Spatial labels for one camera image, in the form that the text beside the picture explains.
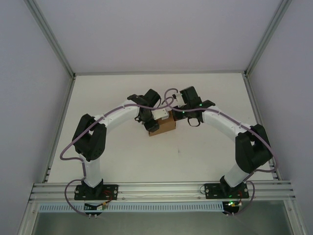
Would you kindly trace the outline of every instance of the cardboard box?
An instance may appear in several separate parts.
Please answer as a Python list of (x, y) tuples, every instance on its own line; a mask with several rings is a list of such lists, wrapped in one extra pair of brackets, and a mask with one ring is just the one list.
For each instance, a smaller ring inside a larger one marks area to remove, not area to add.
[(160, 118), (157, 120), (160, 128), (157, 131), (149, 132), (149, 136), (155, 136), (176, 129), (176, 121), (173, 119), (172, 111), (169, 111), (169, 115), (170, 116), (167, 119), (162, 120)]

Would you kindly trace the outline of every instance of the white table surface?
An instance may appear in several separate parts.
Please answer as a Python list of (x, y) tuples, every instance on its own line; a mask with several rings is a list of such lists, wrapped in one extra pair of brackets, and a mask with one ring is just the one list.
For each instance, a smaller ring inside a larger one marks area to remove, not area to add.
[[(255, 125), (251, 104), (240, 73), (78, 76), (56, 150), (49, 183), (66, 183), (83, 177), (79, 161), (61, 161), (61, 151), (71, 142), (82, 115), (105, 113), (131, 94), (150, 88), (161, 97), (168, 88), (194, 86), (202, 100), (209, 99), (225, 113)], [(71, 147), (65, 158), (78, 156)], [(235, 164), (235, 144), (218, 130), (202, 124), (190, 127), (177, 122), (174, 131), (148, 136), (134, 120), (107, 136), (100, 168), (104, 182), (217, 181)], [(269, 169), (268, 163), (262, 166)], [(252, 180), (272, 180), (258, 172)]]

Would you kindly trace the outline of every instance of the small brown box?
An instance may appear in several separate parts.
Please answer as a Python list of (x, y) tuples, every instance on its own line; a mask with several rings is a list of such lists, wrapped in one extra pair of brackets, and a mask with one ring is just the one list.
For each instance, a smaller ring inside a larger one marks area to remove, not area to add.
[(149, 132), (149, 136), (155, 136), (176, 129), (176, 121), (173, 118), (172, 111), (169, 111), (169, 115), (170, 116), (167, 119), (162, 120), (160, 118), (157, 120), (160, 128), (157, 131)]

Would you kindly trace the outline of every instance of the black mounting plate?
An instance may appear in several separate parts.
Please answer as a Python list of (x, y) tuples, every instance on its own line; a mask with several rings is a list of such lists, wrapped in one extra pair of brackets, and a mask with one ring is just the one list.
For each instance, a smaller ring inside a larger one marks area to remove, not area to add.
[(100, 193), (91, 193), (90, 190), (86, 190), (85, 185), (77, 185), (75, 189), (74, 200), (117, 200), (118, 185), (101, 185), (99, 190)]
[(234, 191), (232, 194), (225, 196), (221, 189), (220, 183), (204, 184), (205, 198), (206, 199), (240, 199), (249, 198), (249, 192), (246, 184), (241, 184), (238, 190)]

